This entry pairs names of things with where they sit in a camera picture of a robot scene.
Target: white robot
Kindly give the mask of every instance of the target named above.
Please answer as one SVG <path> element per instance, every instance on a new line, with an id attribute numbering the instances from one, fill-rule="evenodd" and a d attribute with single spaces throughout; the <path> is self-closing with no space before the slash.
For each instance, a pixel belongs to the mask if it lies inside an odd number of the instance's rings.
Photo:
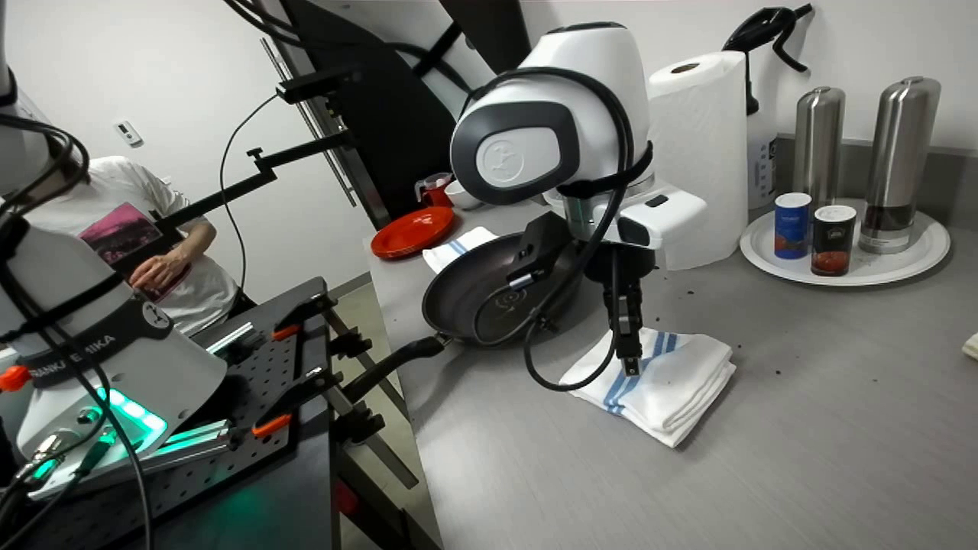
<path id="1" fill-rule="evenodd" d="M 643 176 L 651 163 L 647 91 L 631 32 L 578 23 L 543 35 L 521 69 L 474 95 L 448 159 L 472 197 L 543 197 L 576 241 L 590 243 L 584 268 L 604 283 L 614 350 L 636 373 L 638 279 L 664 265 L 657 252 L 678 241 L 707 215 L 707 203 Z"/>
<path id="2" fill-rule="evenodd" d="M 105 426 L 105 405 L 134 452 L 151 454 L 226 377 L 222 362 L 183 340 L 87 241 L 47 225 L 47 199 L 80 181 L 57 170 L 64 155 L 80 159 L 83 148 L 31 114 L 5 66 L 0 26 L 0 371 L 20 365 L 31 373 L 14 445 L 34 460 L 57 454 L 47 494 L 70 481 L 99 441 L 83 443 Z M 101 463 L 127 463 L 127 445 L 116 441 Z"/>

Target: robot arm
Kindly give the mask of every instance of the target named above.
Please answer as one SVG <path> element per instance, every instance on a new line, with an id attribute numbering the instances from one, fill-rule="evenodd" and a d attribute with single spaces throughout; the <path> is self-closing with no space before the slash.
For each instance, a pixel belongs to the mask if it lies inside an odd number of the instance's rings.
<path id="1" fill-rule="evenodd" d="M 604 283 L 614 350 L 626 373 L 638 373 L 638 279 L 707 205 L 643 181 L 651 163 L 647 95 L 631 32 L 578 23 L 543 35 L 521 69 L 474 95 L 448 159 L 472 197 L 502 205 L 543 197 L 573 239 L 590 243 L 582 264 Z"/>

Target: towel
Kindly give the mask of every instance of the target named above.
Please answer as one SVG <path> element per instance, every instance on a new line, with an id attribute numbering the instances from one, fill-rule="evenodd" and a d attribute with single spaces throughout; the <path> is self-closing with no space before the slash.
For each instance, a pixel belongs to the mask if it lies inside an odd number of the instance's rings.
<path id="1" fill-rule="evenodd" d="M 487 225 L 476 225 L 472 232 L 461 232 L 460 239 L 428 248 L 421 252 L 425 264 L 432 265 L 432 273 L 436 276 L 441 268 L 446 268 L 448 264 L 456 264 L 456 257 L 483 248 L 487 241 L 496 241 L 496 236 Z"/>
<path id="2" fill-rule="evenodd" d="M 612 357 L 608 371 L 576 392 L 576 396 L 638 426 L 654 441 L 675 450 L 726 392 L 736 366 L 730 346 L 707 332 L 643 331 L 638 377 L 626 377 Z M 563 382 L 590 377 L 608 355 L 612 331 L 595 341 Z"/>

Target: white wall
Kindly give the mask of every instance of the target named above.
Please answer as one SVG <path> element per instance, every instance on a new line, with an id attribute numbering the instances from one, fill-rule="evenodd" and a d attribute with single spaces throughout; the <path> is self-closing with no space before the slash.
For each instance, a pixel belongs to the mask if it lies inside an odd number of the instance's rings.
<path id="1" fill-rule="evenodd" d="M 645 69 L 715 51 L 764 0 L 523 0 L 532 37 L 576 22 L 623 22 L 643 47 Z M 811 73 L 790 69 L 770 47 L 752 55 L 757 125 L 793 134 L 795 104 L 815 84 L 846 91 L 846 139 L 872 139 L 877 98 L 902 77 L 944 84 L 936 148 L 978 149 L 978 4 L 975 0 L 812 0 L 815 15 L 795 32 Z"/>
<path id="2" fill-rule="evenodd" d="M 217 190 L 228 131 L 277 77 L 254 35 L 220 0 L 10 0 L 10 65 L 40 110 L 78 131 L 99 155 L 129 155 L 174 187 Z M 134 121 L 145 148 L 127 148 L 113 121 Z M 226 182 L 254 170 L 245 149 L 277 153 L 308 139 L 281 100 L 264 110 L 228 153 Z M 348 209 L 328 163 L 308 159 L 231 209 L 242 219 L 261 300 L 312 276 L 344 283 L 368 273 L 368 215 Z M 222 215 L 210 248 L 239 276 L 239 243 Z"/>

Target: table surface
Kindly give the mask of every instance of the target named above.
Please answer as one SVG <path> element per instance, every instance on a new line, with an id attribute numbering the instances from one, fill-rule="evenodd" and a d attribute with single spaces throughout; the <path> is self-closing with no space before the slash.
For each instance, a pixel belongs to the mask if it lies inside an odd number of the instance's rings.
<path id="1" fill-rule="evenodd" d="M 539 203 L 464 212 L 521 232 Z M 736 377 L 681 450 L 539 389 L 518 348 L 453 348 L 401 371 L 448 550 L 978 546 L 978 216 L 893 288 L 801 288 L 739 253 L 645 279 L 645 323 L 733 346 Z M 421 261 L 371 261 L 391 346 L 428 337 Z M 595 346 L 593 283 L 535 348 L 558 380 Z"/>
<path id="2" fill-rule="evenodd" d="M 217 332 L 251 320 L 258 331 L 269 331 L 284 311 L 323 293 L 322 279 L 306 282 L 254 311 L 239 316 Z M 308 362 L 323 362 L 323 341 L 308 340 Z M 20 403 L 5 403 L 4 419 L 20 419 Z M 269 544 L 296 550 L 339 546 L 335 511 L 329 505 L 329 433 L 319 433 L 299 443 L 294 454 L 277 463 L 264 463 L 251 478 L 206 494 L 201 501 L 155 522 L 155 546 L 208 546 L 208 550 L 267 550 Z"/>

